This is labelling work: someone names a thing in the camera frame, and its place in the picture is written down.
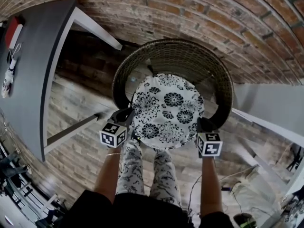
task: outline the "brick wall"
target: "brick wall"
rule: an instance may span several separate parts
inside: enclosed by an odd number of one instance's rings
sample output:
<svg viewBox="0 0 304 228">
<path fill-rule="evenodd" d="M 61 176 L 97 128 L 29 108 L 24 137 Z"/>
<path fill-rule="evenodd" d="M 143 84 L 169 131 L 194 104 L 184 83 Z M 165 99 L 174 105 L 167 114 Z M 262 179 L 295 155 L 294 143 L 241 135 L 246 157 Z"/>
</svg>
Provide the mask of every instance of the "brick wall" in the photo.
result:
<svg viewBox="0 0 304 228">
<path fill-rule="evenodd" d="M 53 0 L 0 0 L 0 20 Z M 304 84 L 304 0 L 79 0 L 116 38 L 185 38 L 213 50 L 236 83 Z"/>
</svg>

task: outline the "cable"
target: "cable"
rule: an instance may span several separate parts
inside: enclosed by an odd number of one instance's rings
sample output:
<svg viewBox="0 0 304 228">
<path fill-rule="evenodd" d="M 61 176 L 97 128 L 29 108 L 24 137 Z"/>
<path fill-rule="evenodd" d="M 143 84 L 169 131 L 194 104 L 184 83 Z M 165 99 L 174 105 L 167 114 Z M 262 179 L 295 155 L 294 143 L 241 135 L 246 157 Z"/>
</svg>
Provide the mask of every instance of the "cable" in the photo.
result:
<svg viewBox="0 0 304 228">
<path fill-rule="evenodd" d="M 220 180 L 219 180 L 219 182 L 223 181 L 224 179 L 226 179 L 226 178 L 228 178 L 228 177 L 232 177 L 232 176 L 235 176 L 235 175 L 241 174 L 241 173 L 243 173 L 243 172 L 245 172 L 245 171 L 248 171 L 248 170 L 250 170 L 250 169 L 253 169 L 253 168 L 255 168 L 256 166 L 258 166 L 258 165 L 251 166 L 251 167 L 247 168 L 246 170 L 239 171 L 239 172 L 234 173 L 234 174 L 232 174 L 232 175 L 226 176 L 226 177 L 224 177 L 224 178 L 220 179 Z"/>
<path fill-rule="evenodd" d="M 16 46 L 16 49 L 13 52 L 13 55 L 11 55 L 12 58 L 14 58 L 15 53 L 20 51 L 21 46 L 22 46 L 22 43 L 18 43 L 18 45 Z"/>
<path fill-rule="evenodd" d="M 222 204 L 224 204 L 224 205 L 227 207 L 227 209 L 224 211 L 224 213 L 226 213 L 226 212 L 227 212 L 227 210 L 229 209 L 229 207 L 228 207 L 228 205 L 227 205 L 227 204 L 225 204 L 224 202 L 222 202 Z"/>
<path fill-rule="evenodd" d="M 268 214 L 267 212 L 265 212 L 264 210 L 261 210 L 261 209 L 259 209 L 259 208 L 257 208 L 257 207 L 252 207 L 252 208 L 250 209 L 250 212 L 251 212 L 252 209 L 258 209 L 259 211 L 263 212 L 264 214 L 267 214 L 270 218 L 275 219 L 275 218 L 273 218 L 270 214 Z"/>
<path fill-rule="evenodd" d="M 231 192 L 232 192 L 232 194 L 233 194 L 233 196 L 234 196 L 234 198 L 235 198 L 237 204 L 239 205 L 239 209 L 241 210 L 241 213 L 243 214 L 242 207 L 241 207 L 240 203 L 238 202 L 238 200 L 237 200 L 237 198 L 236 198 L 234 192 L 233 192 L 233 191 L 231 191 Z"/>
<path fill-rule="evenodd" d="M 191 196 L 192 196 L 192 192 L 193 192 L 193 189 L 194 189 L 194 186 L 196 183 L 198 183 L 199 179 L 202 177 L 203 174 L 201 174 L 199 176 L 199 178 L 196 179 L 195 183 L 193 184 L 192 188 L 191 188 L 191 192 L 190 192 L 190 198 L 189 198 L 189 205 L 188 205 L 188 215 L 190 214 L 190 204 L 191 204 Z"/>
</svg>

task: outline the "white table edge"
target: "white table edge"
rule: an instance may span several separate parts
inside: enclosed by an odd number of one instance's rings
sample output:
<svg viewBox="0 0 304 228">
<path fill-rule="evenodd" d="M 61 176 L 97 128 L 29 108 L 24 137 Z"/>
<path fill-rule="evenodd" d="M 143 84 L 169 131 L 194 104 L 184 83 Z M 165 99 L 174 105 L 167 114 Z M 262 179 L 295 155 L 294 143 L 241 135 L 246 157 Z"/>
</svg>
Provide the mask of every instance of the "white table edge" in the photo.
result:
<svg viewBox="0 0 304 228">
<path fill-rule="evenodd" d="M 42 129 L 42 138 L 43 138 L 43 148 L 44 148 L 44 154 L 47 154 L 52 149 L 59 146 L 61 143 L 72 137 L 73 135 L 77 134 L 84 128 L 88 127 L 89 125 L 93 124 L 97 121 L 98 116 L 92 115 L 79 123 L 63 130 L 62 132 L 52 136 L 51 138 L 47 138 L 47 124 L 48 124 L 48 105 L 51 95 L 51 87 L 52 82 L 55 74 L 55 69 L 58 63 L 58 59 L 60 56 L 60 52 L 62 50 L 63 44 L 67 38 L 67 34 L 69 30 L 72 27 L 72 24 L 76 23 L 80 25 L 81 27 L 87 29 L 92 34 L 96 35 L 98 38 L 109 44 L 110 46 L 114 47 L 117 50 L 122 49 L 122 45 L 113 37 L 111 36 L 107 31 L 105 31 L 99 24 L 97 24 L 92 18 L 90 18 L 88 15 L 86 15 L 82 10 L 80 10 L 78 7 L 75 7 L 70 18 L 68 19 L 66 26 L 61 34 L 61 37 L 59 39 L 57 48 L 54 53 L 54 57 L 52 60 L 49 77 L 47 80 L 47 87 L 46 87 L 46 95 L 45 95 L 45 101 L 44 101 L 44 109 L 43 109 L 43 129 Z"/>
</svg>

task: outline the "black and white leggings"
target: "black and white leggings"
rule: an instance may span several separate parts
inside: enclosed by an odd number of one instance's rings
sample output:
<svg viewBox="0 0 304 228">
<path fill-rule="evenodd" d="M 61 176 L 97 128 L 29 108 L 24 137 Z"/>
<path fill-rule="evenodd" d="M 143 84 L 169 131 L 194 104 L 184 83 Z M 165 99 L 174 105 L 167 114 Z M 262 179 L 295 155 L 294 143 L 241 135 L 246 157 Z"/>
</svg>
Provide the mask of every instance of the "black and white leggings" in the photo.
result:
<svg viewBox="0 0 304 228">
<path fill-rule="evenodd" d="M 116 194 L 144 195 L 142 151 L 136 140 L 124 148 L 123 166 L 119 175 Z M 168 150 L 157 150 L 154 159 L 154 180 L 150 197 L 181 207 L 181 194 L 175 177 L 175 168 Z"/>
</svg>

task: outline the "wooden floor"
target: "wooden floor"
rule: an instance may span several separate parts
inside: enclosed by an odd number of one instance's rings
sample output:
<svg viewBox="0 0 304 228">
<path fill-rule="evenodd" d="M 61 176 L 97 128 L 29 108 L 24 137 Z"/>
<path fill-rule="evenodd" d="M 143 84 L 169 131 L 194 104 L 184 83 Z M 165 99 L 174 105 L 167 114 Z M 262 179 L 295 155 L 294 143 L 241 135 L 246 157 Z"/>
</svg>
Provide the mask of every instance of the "wooden floor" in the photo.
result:
<svg viewBox="0 0 304 228">
<path fill-rule="evenodd" d="M 87 44 L 83 42 L 84 37 L 87 39 Z M 99 142 L 100 125 L 117 109 L 110 98 L 111 77 L 125 54 L 133 50 L 132 47 L 125 47 L 121 55 L 116 55 L 114 60 L 113 53 L 105 52 L 102 49 L 92 51 L 90 46 L 93 43 L 90 41 L 94 40 L 96 39 L 87 38 L 84 35 L 77 37 L 72 34 L 68 37 L 53 80 L 47 133 L 48 136 L 52 136 L 98 112 L 103 113 L 102 120 L 52 150 L 46 155 L 44 163 L 38 161 L 24 147 L 9 123 L 7 123 L 8 132 L 5 132 L 3 124 L 0 124 L 0 133 L 4 132 L 1 136 L 1 141 L 4 141 L 3 145 L 9 152 L 16 147 L 21 149 L 22 161 L 32 167 L 32 182 L 45 194 L 52 196 L 56 193 L 61 200 L 66 200 L 65 204 L 68 208 L 85 189 L 92 189 L 97 173 L 105 160 L 107 150 Z M 77 60 L 71 60 L 73 54 L 78 55 Z M 142 70 L 133 73 L 136 78 L 135 83 L 140 82 L 144 73 Z M 134 84 L 130 84 L 127 91 L 130 93 L 133 88 Z M 208 97 L 205 101 L 205 108 L 207 116 L 216 110 L 215 104 Z M 291 144 L 289 140 L 261 126 L 247 122 L 234 113 L 231 113 L 228 121 L 221 128 L 220 134 L 224 145 L 221 156 L 216 159 L 219 178 L 245 170 L 255 164 L 244 148 L 246 145 L 252 147 L 269 164 L 275 165 L 274 169 L 283 179 L 287 181 L 290 178 L 290 174 L 285 171 L 285 167 L 291 162 L 290 152 L 286 151 L 281 158 L 286 147 Z M 172 150 L 171 154 L 180 186 L 182 204 L 187 209 L 191 188 L 201 175 L 202 160 L 198 158 L 194 143 Z M 143 148 L 143 176 L 146 194 L 149 194 L 154 176 L 153 159 L 154 151 Z M 249 172 L 250 170 L 226 179 L 225 186 L 232 187 Z M 262 170 L 261 174 L 269 181 L 280 198 L 276 184 L 272 183 Z M 196 224 L 198 222 L 196 214 L 200 209 L 199 200 L 200 184 L 194 187 L 191 201 L 192 215 L 194 215 L 193 219 Z M 227 193 L 223 193 L 223 206 L 226 213 L 231 216 L 240 212 L 236 201 Z"/>
</svg>

